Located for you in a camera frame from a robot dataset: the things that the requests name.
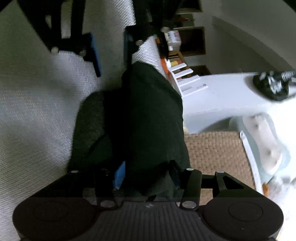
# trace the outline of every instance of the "white textured fabric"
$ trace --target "white textured fabric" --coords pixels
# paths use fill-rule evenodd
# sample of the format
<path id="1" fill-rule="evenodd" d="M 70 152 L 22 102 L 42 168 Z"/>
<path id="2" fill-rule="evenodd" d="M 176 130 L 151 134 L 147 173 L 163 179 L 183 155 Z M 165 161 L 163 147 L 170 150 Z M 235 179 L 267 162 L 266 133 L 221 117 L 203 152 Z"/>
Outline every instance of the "white textured fabric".
<path id="1" fill-rule="evenodd" d="M 63 4 L 63 17 L 70 6 Z M 19 240 L 16 205 L 64 174 L 80 102 L 98 88 L 120 86 L 123 30 L 134 23 L 131 0 L 86 1 L 83 29 L 94 34 L 102 64 L 103 76 L 96 78 L 92 63 L 75 54 L 50 54 L 15 0 L 0 12 L 1 241 Z M 62 27 L 68 35 L 69 19 Z M 161 72 L 153 38 L 134 60 Z"/>

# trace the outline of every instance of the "round black pad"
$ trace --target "round black pad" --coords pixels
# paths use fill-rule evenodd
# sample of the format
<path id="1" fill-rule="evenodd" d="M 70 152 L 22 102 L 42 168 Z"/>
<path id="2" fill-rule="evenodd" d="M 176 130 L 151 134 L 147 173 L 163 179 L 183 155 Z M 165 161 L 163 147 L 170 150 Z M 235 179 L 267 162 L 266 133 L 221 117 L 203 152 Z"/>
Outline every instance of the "round black pad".
<path id="1" fill-rule="evenodd" d="M 17 231 L 36 241 L 64 241 L 87 231 L 95 209 L 83 198 L 31 197 L 21 202 L 12 216 Z"/>
<path id="2" fill-rule="evenodd" d="M 273 237 L 281 228 L 283 212 L 265 197 L 216 197 L 202 213 L 220 236 L 240 241 L 260 241 Z"/>

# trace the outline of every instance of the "shelf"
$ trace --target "shelf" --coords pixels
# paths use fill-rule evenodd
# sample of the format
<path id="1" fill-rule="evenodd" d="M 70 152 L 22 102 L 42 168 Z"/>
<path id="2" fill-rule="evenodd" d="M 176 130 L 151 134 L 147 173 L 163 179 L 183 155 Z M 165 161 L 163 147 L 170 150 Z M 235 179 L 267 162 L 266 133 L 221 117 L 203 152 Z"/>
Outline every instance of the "shelf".
<path id="1" fill-rule="evenodd" d="M 199 0 L 184 0 L 177 11 L 177 14 L 202 12 L 201 4 Z"/>
<path id="2" fill-rule="evenodd" d="M 189 66 L 193 70 L 194 75 L 204 76 L 204 75 L 211 75 L 211 72 L 205 65 L 199 66 Z"/>
<path id="3" fill-rule="evenodd" d="M 206 54 L 204 27 L 179 28 L 178 31 L 182 41 L 180 52 L 183 56 Z"/>

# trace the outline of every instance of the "black plastic bracket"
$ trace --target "black plastic bracket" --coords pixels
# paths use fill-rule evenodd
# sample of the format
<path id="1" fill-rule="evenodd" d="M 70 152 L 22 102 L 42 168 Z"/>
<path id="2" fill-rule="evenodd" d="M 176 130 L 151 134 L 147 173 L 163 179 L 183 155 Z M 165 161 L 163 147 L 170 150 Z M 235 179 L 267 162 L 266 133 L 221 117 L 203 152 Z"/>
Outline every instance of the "black plastic bracket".
<path id="1" fill-rule="evenodd" d="M 100 169 L 94 172 L 95 193 L 97 207 L 101 210 L 114 210 L 118 204 L 114 198 L 113 190 L 114 172 Z"/>
<path id="2" fill-rule="evenodd" d="M 180 208 L 185 210 L 196 210 L 198 209 L 200 203 L 202 173 L 199 170 L 187 168 L 184 171 L 183 176 L 188 181 L 186 183 L 186 188 L 181 199 Z"/>
<path id="3" fill-rule="evenodd" d="M 168 44 L 164 33 L 164 25 L 172 25 L 170 21 L 182 0 L 133 0 L 136 25 L 127 26 L 124 32 L 124 61 L 126 68 L 131 66 L 132 55 L 150 36 L 157 36 L 161 57 L 168 58 Z"/>
<path id="4" fill-rule="evenodd" d="M 91 33 L 82 34 L 85 0 L 73 0 L 71 15 L 71 37 L 62 39 L 61 6 L 64 0 L 17 0 L 30 24 L 33 26 L 47 49 L 52 53 L 71 51 L 92 62 L 97 77 L 101 66 Z M 51 27 L 45 17 L 51 16 Z"/>
<path id="5" fill-rule="evenodd" d="M 2 0 L 0 2 L 0 12 L 10 3 L 12 0 Z"/>

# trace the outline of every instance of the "ribbed black surface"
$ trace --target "ribbed black surface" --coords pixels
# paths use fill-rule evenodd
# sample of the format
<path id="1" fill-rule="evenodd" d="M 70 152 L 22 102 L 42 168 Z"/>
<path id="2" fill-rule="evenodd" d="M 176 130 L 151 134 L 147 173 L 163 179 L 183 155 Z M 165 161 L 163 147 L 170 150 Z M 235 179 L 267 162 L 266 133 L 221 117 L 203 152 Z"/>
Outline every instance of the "ribbed black surface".
<path id="1" fill-rule="evenodd" d="M 116 211 L 103 212 L 83 236 L 84 241 L 223 241 L 203 224 L 196 212 L 174 202 L 125 202 Z"/>

